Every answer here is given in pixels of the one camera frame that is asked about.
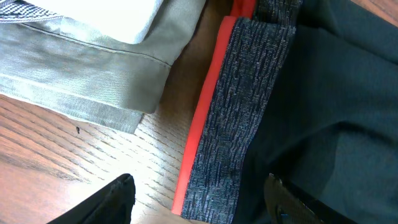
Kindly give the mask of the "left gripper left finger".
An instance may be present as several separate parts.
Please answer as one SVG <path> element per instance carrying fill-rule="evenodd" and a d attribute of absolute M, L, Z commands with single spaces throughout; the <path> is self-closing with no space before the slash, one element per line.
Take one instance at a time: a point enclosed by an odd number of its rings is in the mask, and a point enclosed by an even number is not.
<path fill-rule="evenodd" d="M 136 202 L 131 174 L 123 174 L 49 224 L 130 224 Z"/>

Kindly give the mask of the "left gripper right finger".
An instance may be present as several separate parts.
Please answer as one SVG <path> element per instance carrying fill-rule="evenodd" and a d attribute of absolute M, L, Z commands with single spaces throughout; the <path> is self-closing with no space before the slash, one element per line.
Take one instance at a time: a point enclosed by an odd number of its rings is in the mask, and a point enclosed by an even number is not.
<path fill-rule="evenodd" d="M 269 174 L 264 182 L 264 200 L 272 223 L 356 224 L 290 181 L 284 181 L 274 174 Z"/>

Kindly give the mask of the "black leggings with red waistband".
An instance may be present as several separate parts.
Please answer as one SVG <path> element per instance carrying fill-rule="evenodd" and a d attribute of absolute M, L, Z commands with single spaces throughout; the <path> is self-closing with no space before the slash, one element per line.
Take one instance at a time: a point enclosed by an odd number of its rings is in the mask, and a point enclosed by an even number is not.
<path fill-rule="evenodd" d="M 397 27 L 351 1 L 235 1 L 172 212 L 272 223 L 269 174 L 356 223 L 397 222 Z"/>

